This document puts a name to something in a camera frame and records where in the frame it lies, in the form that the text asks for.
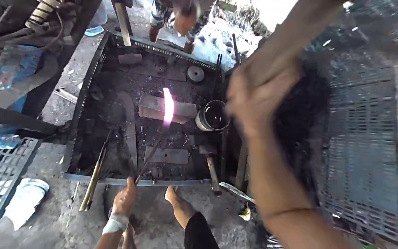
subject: workshop floor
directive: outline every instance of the workshop floor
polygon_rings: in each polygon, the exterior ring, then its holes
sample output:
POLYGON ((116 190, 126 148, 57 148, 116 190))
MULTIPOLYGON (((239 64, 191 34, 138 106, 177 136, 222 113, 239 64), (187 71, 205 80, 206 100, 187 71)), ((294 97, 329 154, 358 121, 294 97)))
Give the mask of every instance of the workshop floor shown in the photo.
MULTIPOLYGON (((110 1, 105 1, 109 23, 116 17, 110 1)), ((129 12, 135 36, 148 38, 148 18, 152 0, 137 0, 129 12)), ((185 38, 179 38, 173 31, 164 30, 161 38, 183 45, 185 38)), ((57 87, 79 93, 78 84, 85 76, 89 62, 102 39, 84 36, 69 64, 65 67, 57 87)), ((43 110, 43 119, 57 125, 63 124, 73 116, 74 104, 52 94, 43 110)), ((76 182, 62 179, 60 164, 65 146, 43 143, 33 162, 23 176, 38 178, 50 185, 50 190, 37 207, 27 223, 17 231, 7 218, 0 219, 0 248, 80 248, 91 249, 95 246, 105 225, 106 211, 109 210, 118 187, 99 185, 91 209, 78 212, 87 189, 86 184, 78 188, 72 204, 68 199, 73 196, 76 182)), ((134 208, 137 248, 183 248, 184 230, 177 223, 171 205, 163 198, 164 188, 140 187, 138 200, 134 208)), ((210 224, 220 248, 259 247, 258 242, 265 240, 262 229, 254 221, 246 222, 238 213, 244 208, 244 202, 224 191, 219 198, 214 197, 209 185, 179 188, 180 195, 190 201, 193 207, 202 212, 210 224)))

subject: round metal disc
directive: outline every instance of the round metal disc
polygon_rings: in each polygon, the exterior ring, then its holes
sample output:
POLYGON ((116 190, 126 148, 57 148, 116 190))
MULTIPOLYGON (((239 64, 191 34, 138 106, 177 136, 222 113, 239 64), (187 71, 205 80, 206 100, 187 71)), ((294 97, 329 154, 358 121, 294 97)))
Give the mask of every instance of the round metal disc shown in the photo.
POLYGON ((188 78, 194 82, 201 82, 204 77, 202 68, 195 65, 192 65, 188 68, 187 75, 188 78))

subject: hand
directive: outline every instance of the hand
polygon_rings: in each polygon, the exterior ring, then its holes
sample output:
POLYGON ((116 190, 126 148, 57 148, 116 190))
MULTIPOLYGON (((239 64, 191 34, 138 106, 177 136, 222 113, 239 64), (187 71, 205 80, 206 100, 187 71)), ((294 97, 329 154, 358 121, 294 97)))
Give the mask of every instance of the hand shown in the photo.
POLYGON ((246 138, 266 136, 271 130, 274 111, 291 87, 300 79, 295 63, 290 64, 273 80, 251 88, 245 68, 238 67, 230 79, 227 112, 234 114, 246 138))
POLYGON ((114 198, 111 214, 130 218, 133 203, 136 201, 137 191, 133 178, 127 178, 127 186, 114 198))

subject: bandaged wrist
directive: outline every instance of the bandaged wrist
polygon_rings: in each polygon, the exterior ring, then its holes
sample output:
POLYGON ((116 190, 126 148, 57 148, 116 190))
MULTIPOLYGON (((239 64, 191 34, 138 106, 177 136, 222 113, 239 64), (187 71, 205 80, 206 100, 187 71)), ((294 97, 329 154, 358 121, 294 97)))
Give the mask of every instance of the bandaged wrist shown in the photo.
POLYGON ((116 231, 125 231, 128 227, 128 218, 126 216, 110 215, 107 224, 102 229, 102 234, 114 233, 116 231))

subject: foot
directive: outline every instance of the foot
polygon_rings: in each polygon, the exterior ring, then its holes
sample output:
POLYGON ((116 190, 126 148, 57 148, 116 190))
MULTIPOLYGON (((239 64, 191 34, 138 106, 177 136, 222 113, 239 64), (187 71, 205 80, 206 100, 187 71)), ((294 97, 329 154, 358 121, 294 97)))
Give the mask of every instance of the foot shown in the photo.
POLYGON ((175 190, 177 189, 177 187, 175 186, 168 186, 166 192, 165 192, 165 199, 169 202, 172 202, 175 198, 177 198, 177 194, 175 192, 175 190))

